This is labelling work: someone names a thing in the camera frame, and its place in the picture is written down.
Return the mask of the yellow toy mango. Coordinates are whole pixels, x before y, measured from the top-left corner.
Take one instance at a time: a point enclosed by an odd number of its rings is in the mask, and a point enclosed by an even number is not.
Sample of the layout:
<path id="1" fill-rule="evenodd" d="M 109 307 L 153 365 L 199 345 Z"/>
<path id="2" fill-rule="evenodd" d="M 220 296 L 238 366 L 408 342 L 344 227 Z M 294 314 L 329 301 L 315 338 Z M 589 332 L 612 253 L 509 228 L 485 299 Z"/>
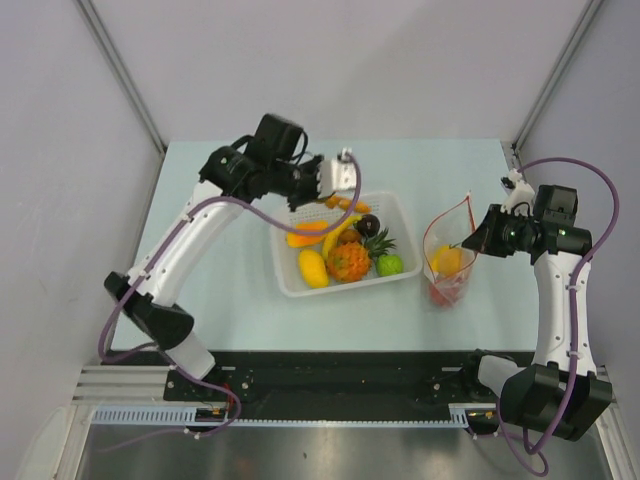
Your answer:
<path id="1" fill-rule="evenodd" d="M 298 255 L 298 266 L 305 283 L 312 289 L 325 288 L 329 285 L 329 275 L 320 253 L 305 249 Z"/>

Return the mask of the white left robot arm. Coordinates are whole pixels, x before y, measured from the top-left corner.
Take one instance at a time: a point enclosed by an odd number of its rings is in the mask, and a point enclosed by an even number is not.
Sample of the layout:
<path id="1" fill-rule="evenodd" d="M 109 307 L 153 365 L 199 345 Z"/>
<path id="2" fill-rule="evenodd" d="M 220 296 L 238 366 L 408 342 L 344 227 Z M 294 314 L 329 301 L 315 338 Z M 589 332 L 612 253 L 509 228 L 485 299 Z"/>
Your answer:
<path id="1" fill-rule="evenodd" d="M 176 300 L 210 244 L 256 199 L 273 193 L 297 207 L 318 197 L 321 158 L 301 160 L 308 135 L 300 125 L 267 113 L 256 131 L 215 149 L 198 172 L 191 197 L 158 244 L 127 273 L 104 286 L 115 302 L 110 324 L 126 316 L 187 374 L 197 398 L 221 387 L 216 361 L 194 331 L 194 318 Z"/>

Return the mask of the orange toy ginger root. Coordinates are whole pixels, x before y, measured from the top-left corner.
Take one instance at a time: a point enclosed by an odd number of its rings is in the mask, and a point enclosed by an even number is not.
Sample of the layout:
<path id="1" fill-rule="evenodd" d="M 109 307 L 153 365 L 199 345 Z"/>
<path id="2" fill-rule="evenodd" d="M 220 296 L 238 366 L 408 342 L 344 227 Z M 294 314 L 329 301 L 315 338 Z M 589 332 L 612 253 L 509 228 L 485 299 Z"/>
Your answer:
<path id="1" fill-rule="evenodd" d="M 340 208 L 343 211 L 348 210 L 354 204 L 353 210 L 356 213 L 368 214 L 372 211 L 371 207 L 362 201 L 353 202 L 352 199 L 333 195 L 324 201 L 324 205 L 329 209 Z"/>

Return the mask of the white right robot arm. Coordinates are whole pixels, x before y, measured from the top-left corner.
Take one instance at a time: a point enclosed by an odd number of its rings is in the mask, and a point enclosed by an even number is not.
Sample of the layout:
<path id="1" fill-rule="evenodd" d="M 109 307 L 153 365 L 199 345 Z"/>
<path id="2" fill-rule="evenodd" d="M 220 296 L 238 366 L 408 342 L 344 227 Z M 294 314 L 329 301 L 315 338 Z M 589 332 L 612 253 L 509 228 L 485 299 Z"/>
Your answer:
<path id="1" fill-rule="evenodd" d="M 576 190 L 557 185 L 533 189 L 523 180 L 502 181 L 508 194 L 463 243 L 476 253 L 507 258 L 529 255 L 538 289 L 539 324 L 531 364 L 477 350 L 461 376 L 473 401 L 495 394 L 503 421 L 576 441 L 610 405 L 610 383 L 598 379 L 588 338 L 586 287 L 591 269 L 589 231 L 576 227 Z"/>

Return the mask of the green toy bell pepper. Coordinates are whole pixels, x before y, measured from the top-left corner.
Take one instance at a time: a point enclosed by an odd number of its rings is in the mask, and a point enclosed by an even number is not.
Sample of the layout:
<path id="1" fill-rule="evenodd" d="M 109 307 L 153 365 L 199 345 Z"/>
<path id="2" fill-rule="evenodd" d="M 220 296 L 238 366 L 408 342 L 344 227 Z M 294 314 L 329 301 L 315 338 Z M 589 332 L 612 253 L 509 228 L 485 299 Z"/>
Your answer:
<path id="1" fill-rule="evenodd" d="M 397 275 L 404 272 L 404 263 L 398 255 L 382 255 L 376 261 L 376 272 L 380 277 Z"/>

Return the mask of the orange toy fruit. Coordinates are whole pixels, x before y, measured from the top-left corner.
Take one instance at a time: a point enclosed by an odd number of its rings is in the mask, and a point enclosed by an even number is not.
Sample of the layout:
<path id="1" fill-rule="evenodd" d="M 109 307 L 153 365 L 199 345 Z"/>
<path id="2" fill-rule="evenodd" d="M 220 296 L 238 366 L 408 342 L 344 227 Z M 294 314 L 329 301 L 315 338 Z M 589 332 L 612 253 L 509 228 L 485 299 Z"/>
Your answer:
<path id="1" fill-rule="evenodd" d="M 445 276 L 454 275 L 462 268 L 464 252 L 460 248 L 450 248 L 444 251 L 439 258 L 440 273 Z"/>

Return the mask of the pink toy peach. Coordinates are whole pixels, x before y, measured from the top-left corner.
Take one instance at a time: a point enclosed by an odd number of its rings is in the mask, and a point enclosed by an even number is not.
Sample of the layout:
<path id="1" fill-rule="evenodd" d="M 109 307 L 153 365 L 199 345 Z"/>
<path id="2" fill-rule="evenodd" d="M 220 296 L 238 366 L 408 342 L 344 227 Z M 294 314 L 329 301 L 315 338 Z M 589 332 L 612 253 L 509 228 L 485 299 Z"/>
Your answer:
<path id="1" fill-rule="evenodd" d="M 455 305 L 464 294 L 464 285 L 460 283 L 430 283 L 429 297 L 438 307 L 446 308 Z"/>

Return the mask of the yellow toy bell pepper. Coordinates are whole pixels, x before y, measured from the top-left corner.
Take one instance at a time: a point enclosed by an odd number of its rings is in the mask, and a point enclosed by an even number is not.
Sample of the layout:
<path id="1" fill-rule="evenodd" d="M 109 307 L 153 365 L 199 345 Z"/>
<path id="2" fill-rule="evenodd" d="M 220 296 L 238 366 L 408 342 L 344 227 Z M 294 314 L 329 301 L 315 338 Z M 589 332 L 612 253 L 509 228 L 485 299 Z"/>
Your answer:
<path id="1" fill-rule="evenodd" d="M 443 245 L 434 254 L 431 268 L 434 273 L 448 277 L 461 270 L 462 262 L 463 251 L 461 248 Z"/>

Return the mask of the clear zip bag red zipper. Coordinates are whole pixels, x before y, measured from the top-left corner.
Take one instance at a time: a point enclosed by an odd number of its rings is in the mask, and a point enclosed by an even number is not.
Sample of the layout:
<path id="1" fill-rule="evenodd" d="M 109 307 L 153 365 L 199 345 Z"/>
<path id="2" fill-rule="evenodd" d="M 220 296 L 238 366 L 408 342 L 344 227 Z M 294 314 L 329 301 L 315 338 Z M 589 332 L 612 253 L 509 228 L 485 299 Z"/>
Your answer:
<path id="1" fill-rule="evenodd" d="M 451 308 L 465 296 L 473 265 L 474 251 L 462 243 L 475 232 L 471 192 L 453 207 L 436 216 L 423 236 L 424 269 L 430 301 L 438 308 Z"/>

